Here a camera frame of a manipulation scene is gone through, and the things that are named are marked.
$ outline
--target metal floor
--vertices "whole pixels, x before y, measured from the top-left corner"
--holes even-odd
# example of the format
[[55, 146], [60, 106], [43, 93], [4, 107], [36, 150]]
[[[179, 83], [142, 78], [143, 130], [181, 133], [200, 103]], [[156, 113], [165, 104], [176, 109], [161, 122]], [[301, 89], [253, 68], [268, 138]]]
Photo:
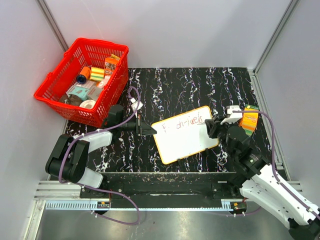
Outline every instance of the metal floor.
[[[109, 217], [135, 221], [130, 211], [107, 212]], [[245, 217], [211, 212], [142, 212], [138, 226], [121, 225], [90, 212], [45, 210], [37, 240], [291, 240], [288, 230], [265, 210]]]

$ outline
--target small whiteboard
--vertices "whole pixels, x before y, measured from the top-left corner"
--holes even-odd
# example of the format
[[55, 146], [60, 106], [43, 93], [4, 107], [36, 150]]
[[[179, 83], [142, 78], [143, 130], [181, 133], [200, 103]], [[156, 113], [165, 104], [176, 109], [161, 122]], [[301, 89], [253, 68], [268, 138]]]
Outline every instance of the small whiteboard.
[[153, 135], [161, 160], [170, 164], [218, 145], [217, 138], [209, 138], [206, 119], [212, 119], [208, 106], [158, 121], [152, 124]]

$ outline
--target plastic basket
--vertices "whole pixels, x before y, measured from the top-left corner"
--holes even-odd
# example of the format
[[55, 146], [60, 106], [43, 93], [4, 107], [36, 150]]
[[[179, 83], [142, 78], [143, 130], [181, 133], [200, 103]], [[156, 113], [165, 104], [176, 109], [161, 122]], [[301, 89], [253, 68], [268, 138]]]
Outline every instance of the plastic basket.
[[[128, 52], [129, 49], [125, 45], [78, 38], [64, 53], [62, 61], [55, 70], [48, 73], [34, 97], [45, 102], [68, 120], [101, 127], [109, 108], [117, 103], [128, 81]], [[104, 68], [105, 58], [110, 57], [111, 54], [120, 57], [119, 63], [92, 109], [58, 102], [76, 82], [76, 76], [84, 66]]]

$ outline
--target table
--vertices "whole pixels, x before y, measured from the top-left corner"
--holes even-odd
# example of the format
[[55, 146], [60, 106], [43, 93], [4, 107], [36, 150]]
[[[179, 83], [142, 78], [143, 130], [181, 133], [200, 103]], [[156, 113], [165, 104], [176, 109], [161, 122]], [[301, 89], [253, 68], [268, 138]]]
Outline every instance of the table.
[[[144, 106], [142, 115], [148, 124], [209, 106], [212, 115], [223, 115], [229, 105], [258, 106], [250, 76], [243, 67], [201, 68], [130, 68], [129, 81], [118, 104], [130, 115], [129, 86], [136, 87]], [[75, 135], [95, 127], [69, 121], [65, 133]], [[262, 118], [259, 117], [251, 143], [271, 159], [271, 147]], [[198, 153], [181, 161], [164, 165], [153, 136], [139, 137], [123, 132], [115, 144], [102, 147], [89, 155], [87, 167], [98, 172], [232, 172], [225, 148]]]

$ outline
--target tape roll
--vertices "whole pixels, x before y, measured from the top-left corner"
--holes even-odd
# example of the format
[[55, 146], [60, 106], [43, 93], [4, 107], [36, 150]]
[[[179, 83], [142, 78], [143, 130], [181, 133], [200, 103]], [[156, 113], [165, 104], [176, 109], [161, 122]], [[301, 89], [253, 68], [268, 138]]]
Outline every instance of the tape roll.
[[90, 99], [90, 100], [85, 100], [84, 102], [82, 102], [80, 104], [80, 107], [84, 108], [84, 109], [93, 109], [95, 104], [96, 104], [96, 101]]

